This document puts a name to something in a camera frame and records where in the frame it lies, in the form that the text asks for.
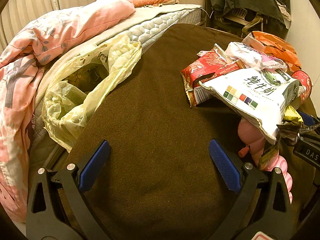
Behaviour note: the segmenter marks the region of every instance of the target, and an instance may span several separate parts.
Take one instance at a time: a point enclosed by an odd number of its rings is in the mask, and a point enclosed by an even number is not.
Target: snack bag
[[[304,101],[306,101],[312,90],[312,81],[309,77],[309,75],[303,71],[303,70],[297,70],[291,75],[293,78],[300,80],[301,86],[299,87],[300,93],[299,97],[296,99],[297,102],[295,102],[296,107],[300,107]]]
[[[284,111],[284,117],[282,119],[283,122],[294,122],[300,123],[300,127],[303,124],[303,119],[301,115],[293,108],[292,105],[287,105]]]
[[[297,97],[299,80],[281,69],[240,69],[199,83],[257,127],[270,144],[276,143],[278,124],[288,104]]]
[[[288,65],[291,73],[301,69],[301,64],[294,48],[275,35],[254,31],[249,33],[242,42],[260,52],[283,60]]]
[[[204,88],[199,86],[199,81],[208,81],[241,68],[245,68],[241,60],[233,61],[225,55],[223,49],[215,44],[212,50],[180,72],[190,106],[199,105],[212,97]]]
[[[287,70],[287,65],[280,59],[268,56],[263,52],[253,49],[241,42],[230,42],[226,54],[241,59],[249,67],[256,70],[268,69],[282,69]]]

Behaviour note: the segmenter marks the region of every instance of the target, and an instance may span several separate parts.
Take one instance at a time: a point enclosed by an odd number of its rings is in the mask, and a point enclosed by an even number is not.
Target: brown blanket
[[[199,26],[173,25],[84,129],[66,164],[76,163],[101,139],[109,141],[110,160],[85,197],[112,239],[201,240],[231,208],[236,195],[210,159],[208,144],[216,138],[236,154],[244,146],[237,135],[241,118],[218,99],[191,109],[180,76],[200,50],[210,50],[215,42],[225,49],[231,41],[241,40]],[[298,214],[314,169],[292,149],[285,147],[284,156]]]

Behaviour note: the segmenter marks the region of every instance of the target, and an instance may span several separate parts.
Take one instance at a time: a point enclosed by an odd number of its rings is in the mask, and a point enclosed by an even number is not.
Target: white wall
[[[291,16],[287,41],[313,82],[311,99],[320,115],[320,19],[309,0],[291,0]]]

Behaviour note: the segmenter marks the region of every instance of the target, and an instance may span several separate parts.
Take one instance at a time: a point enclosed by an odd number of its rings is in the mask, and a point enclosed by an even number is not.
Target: pink plush toy
[[[248,152],[250,152],[254,163],[258,165],[259,158],[263,153],[264,144],[266,141],[263,134],[258,128],[254,127],[246,119],[242,118],[238,126],[238,135],[246,145],[246,147],[239,151],[239,156],[243,158]],[[283,173],[291,203],[292,194],[290,190],[292,187],[292,177],[289,173],[287,173],[288,164],[286,160],[279,155],[279,152],[277,152],[277,154],[262,168],[262,170],[272,171],[275,167],[280,168]]]

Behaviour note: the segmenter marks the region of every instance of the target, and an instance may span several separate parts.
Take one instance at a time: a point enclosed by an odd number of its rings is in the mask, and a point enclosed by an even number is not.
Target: yellow wrapper
[[[303,119],[300,114],[293,108],[292,105],[288,105],[284,111],[283,122],[299,122],[303,123]]]

